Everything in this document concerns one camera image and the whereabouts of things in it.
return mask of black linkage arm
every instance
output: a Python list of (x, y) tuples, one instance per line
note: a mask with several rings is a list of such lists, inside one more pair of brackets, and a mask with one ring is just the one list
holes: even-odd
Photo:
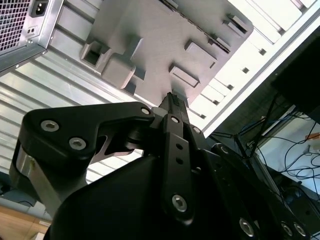
[[(89, 164), (143, 156), (87, 184)], [(46, 239), (307, 240), (305, 227), (222, 144), (209, 148), (185, 103), (34, 110), (22, 121), (10, 177), (53, 221)]]

